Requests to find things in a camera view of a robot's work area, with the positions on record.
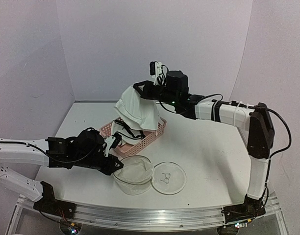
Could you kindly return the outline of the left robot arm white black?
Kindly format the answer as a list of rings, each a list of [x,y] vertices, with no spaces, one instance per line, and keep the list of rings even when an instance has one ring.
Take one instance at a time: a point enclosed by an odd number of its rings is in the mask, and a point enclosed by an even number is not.
[[[59,210],[50,184],[27,178],[9,168],[9,164],[30,164],[49,168],[71,169],[73,166],[95,169],[110,176],[124,167],[118,157],[110,154],[121,142],[114,134],[104,138],[94,128],[78,136],[48,137],[41,140],[6,140],[0,138],[0,185],[17,192],[40,206],[49,214]]]

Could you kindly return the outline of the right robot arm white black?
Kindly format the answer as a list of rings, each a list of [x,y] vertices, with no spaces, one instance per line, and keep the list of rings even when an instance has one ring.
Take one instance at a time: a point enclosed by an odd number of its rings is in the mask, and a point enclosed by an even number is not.
[[[141,98],[166,103],[177,114],[189,119],[211,120],[235,126],[248,132],[247,151],[251,161],[250,182],[246,202],[240,213],[250,217],[258,211],[268,175],[268,159],[274,143],[275,130],[264,103],[256,106],[237,101],[219,101],[210,96],[190,94],[188,77],[181,71],[169,71],[164,81],[142,81],[133,84]]]

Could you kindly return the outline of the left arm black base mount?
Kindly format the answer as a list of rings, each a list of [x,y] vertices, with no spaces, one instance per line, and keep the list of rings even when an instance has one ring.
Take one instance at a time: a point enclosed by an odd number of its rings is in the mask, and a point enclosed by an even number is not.
[[[42,198],[34,203],[33,208],[37,211],[50,215],[72,219],[75,214],[76,204],[55,198],[52,185],[41,181],[43,187]]]

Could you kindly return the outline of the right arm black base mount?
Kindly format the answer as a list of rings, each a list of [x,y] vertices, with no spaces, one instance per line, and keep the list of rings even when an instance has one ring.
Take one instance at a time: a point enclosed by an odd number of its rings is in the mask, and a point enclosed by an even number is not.
[[[264,215],[266,211],[261,199],[252,199],[246,195],[242,204],[225,206],[221,213],[225,217],[225,223],[229,224],[254,219],[258,216]]]

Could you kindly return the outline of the pink plastic basket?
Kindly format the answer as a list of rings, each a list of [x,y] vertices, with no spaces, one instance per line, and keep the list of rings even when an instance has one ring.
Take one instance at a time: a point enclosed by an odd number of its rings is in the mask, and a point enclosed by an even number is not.
[[[149,146],[152,142],[157,140],[161,135],[163,135],[167,121],[162,117],[160,119],[161,121],[159,122],[157,130],[155,132],[146,132],[146,137],[139,141],[137,144],[131,145],[128,143],[123,143],[121,145],[118,145],[114,149],[114,151],[122,158],[131,155],[137,155],[139,152],[141,152],[143,149]]]

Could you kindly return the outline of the white bra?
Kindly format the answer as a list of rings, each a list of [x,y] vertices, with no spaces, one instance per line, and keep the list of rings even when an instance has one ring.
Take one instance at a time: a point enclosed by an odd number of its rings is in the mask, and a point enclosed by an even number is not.
[[[111,134],[121,135],[123,144],[136,145],[163,124],[155,101],[142,99],[132,86],[122,93],[114,109],[120,119],[112,122]]]

